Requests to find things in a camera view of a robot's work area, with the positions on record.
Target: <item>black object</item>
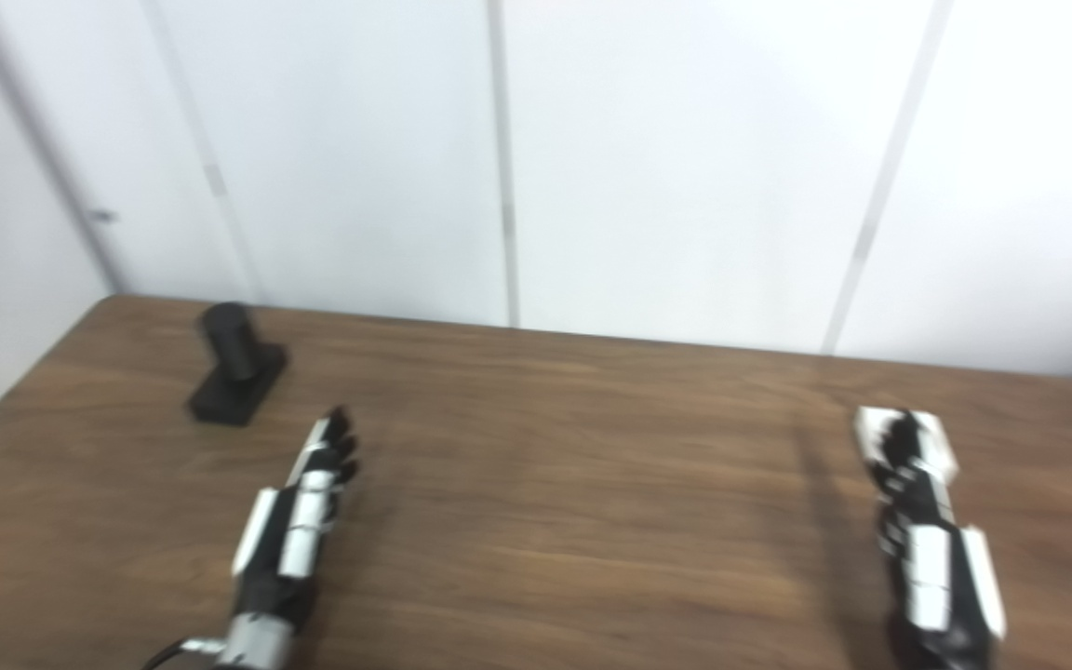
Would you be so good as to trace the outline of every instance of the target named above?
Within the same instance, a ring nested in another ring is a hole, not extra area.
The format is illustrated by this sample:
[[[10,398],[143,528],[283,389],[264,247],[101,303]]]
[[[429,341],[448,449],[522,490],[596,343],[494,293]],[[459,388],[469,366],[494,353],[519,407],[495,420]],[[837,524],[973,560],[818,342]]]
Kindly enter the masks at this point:
[[[172,660],[174,656],[180,656],[180,653],[184,652],[183,644],[184,640],[176,640],[173,644],[166,645],[166,647],[160,650],[160,653],[149,658],[140,670],[154,670],[157,667],[165,665],[167,660]]]
[[[259,342],[242,302],[220,302],[200,314],[200,333],[217,366],[188,407],[197,420],[247,426],[288,362],[281,344]]]

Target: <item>wood grain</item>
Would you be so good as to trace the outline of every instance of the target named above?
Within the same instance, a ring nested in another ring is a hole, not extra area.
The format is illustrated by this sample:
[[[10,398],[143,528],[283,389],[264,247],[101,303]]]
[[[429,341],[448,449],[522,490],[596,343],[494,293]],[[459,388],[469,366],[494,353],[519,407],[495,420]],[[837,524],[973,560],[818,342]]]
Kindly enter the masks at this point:
[[[182,406],[203,307],[109,298],[1,400],[0,670],[220,635],[252,497],[336,403],[364,470],[300,669],[889,669],[859,404],[941,416],[1001,667],[1072,669],[1069,378],[258,310],[293,361],[233,429]]]

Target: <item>robotic hand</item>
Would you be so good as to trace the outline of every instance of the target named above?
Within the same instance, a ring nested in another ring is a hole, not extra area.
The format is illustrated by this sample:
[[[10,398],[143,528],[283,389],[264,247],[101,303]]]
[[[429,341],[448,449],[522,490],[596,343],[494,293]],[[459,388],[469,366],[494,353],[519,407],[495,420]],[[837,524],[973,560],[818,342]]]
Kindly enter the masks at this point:
[[[234,560],[237,594],[224,639],[187,638],[146,662],[152,670],[179,653],[217,656],[214,670],[281,670],[293,637],[316,599],[314,568],[333,528],[345,483],[357,474],[349,420],[337,407],[315,423],[282,489],[255,498]]]
[[[954,523],[957,462],[936,416],[859,407],[859,448],[879,489],[879,547],[900,670],[988,670],[1007,631],[986,535]]]

